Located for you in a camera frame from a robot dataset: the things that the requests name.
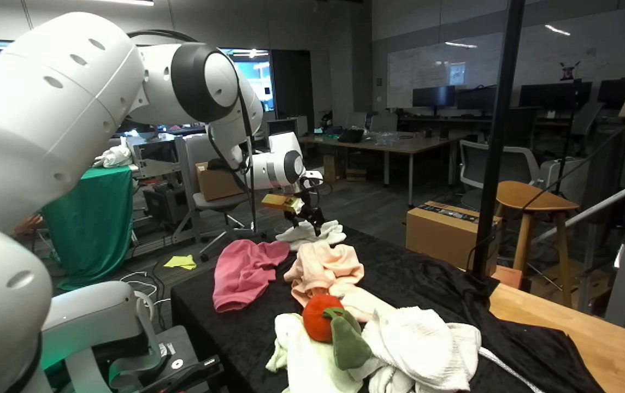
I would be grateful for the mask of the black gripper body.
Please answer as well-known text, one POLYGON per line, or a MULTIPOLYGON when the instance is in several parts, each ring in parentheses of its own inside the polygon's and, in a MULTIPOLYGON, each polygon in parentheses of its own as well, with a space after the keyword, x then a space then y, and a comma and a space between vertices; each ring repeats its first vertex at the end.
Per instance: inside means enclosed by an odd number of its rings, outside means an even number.
POLYGON ((307 171, 298 180, 298 193, 296 193, 296 196, 299 199, 298 216, 308 221, 316 232, 321 232, 324 225, 324 212, 318 203, 321 184, 324 174, 320 171, 307 171))

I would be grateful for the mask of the cardboard box under arm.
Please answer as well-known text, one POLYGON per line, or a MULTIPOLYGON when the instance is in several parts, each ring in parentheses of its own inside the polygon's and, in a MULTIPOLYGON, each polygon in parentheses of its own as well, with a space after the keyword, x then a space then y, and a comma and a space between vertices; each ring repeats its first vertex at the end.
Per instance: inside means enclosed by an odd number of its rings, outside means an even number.
POLYGON ((245 194, 245 187, 236 181, 236 178, 229 171, 211 169, 205 162, 199 162, 194 171, 199 181, 199 194, 205 202, 222 202, 245 194))

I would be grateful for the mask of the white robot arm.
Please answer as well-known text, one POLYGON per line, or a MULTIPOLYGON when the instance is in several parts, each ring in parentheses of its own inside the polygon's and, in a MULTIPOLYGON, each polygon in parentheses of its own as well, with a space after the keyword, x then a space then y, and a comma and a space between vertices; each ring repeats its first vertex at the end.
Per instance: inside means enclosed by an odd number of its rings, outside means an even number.
POLYGON ((0 51, 0 232, 71 193, 124 121, 202 122, 216 157, 249 190, 304 187, 296 133, 264 154, 255 89, 204 41, 141 46, 94 14, 64 14, 0 51))

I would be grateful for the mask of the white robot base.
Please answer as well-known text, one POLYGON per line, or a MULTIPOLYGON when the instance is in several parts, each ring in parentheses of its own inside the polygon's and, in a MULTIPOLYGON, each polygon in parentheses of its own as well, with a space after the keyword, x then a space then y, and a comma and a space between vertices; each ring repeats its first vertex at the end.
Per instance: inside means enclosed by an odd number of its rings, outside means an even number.
POLYGON ((205 393, 222 371, 183 328, 157 333, 129 284, 54 296, 39 257, 0 232, 0 393, 205 393))

